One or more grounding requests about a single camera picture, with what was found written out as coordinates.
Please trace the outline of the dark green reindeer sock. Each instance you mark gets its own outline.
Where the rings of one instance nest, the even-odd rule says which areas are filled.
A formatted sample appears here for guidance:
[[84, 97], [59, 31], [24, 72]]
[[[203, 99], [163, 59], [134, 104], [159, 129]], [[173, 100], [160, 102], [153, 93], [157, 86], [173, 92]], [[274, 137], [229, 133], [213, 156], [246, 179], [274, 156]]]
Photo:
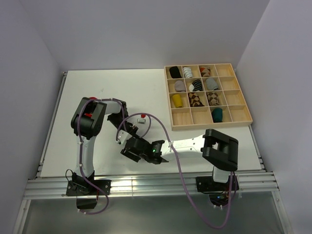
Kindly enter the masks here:
[[211, 112], [213, 122], [214, 123], [221, 123], [223, 122], [223, 110], [221, 108], [214, 108]]

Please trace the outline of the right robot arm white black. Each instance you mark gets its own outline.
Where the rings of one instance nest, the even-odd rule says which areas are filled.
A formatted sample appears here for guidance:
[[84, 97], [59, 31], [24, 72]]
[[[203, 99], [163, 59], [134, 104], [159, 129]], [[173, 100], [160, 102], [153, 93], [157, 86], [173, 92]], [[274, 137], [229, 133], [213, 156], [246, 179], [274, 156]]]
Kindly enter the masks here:
[[135, 162], [143, 159], [155, 165], [168, 163], [176, 159], [175, 153], [180, 159], [203, 158], [213, 166], [211, 185], [216, 190], [222, 190], [228, 184], [231, 172], [238, 168], [238, 140], [215, 129], [207, 129], [205, 134], [193, 138], [151, 143], [121, 130], [117, 143], [124, 146], [121, 154]]

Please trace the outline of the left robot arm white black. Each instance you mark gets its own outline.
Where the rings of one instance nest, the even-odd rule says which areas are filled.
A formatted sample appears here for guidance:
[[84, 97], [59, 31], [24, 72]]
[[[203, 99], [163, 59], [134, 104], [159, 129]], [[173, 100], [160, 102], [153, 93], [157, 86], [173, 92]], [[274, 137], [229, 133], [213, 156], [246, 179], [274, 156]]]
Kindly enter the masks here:
[[137, 128], [129, 122], [123, 122], [128, 117], [126, 102], [115, 99], [97, 99], [83, 97], [72, 117], [71, 127], [78, 137], [78, 157], [72, 181], [84, 195], [94, 191], [95, 170], [93, 166], [94, 144], [100, 133], [104, 117], [108, 116], [119, 132], [116, 142], [124, 144], [130, 137], [135, 136]]

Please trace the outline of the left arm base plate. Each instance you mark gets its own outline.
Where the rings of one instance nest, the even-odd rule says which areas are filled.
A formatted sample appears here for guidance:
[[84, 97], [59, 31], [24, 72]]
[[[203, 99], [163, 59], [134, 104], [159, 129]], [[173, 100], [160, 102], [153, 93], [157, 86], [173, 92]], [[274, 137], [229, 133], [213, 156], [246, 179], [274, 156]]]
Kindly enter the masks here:
[[66, 189], [66, 196], [83, 196], [83, 195], [106, 195], [110, 194], [111, 180], [91, 179], [90, 182], [86, 182], [83, 177], [78, 176], [74, 180], [70, 180]]

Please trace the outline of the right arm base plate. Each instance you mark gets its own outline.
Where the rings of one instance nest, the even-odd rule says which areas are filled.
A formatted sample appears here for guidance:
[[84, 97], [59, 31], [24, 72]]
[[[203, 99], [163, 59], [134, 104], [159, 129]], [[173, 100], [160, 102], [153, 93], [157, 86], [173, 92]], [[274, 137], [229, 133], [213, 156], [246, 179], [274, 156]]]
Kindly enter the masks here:
[[195, 178], [196, 189], [199, 193], [204, 194], [221, 194], [228, 192], [230, 189], [230, 176], [226, 183], [213, 181], [212, 176], [198, 176]]

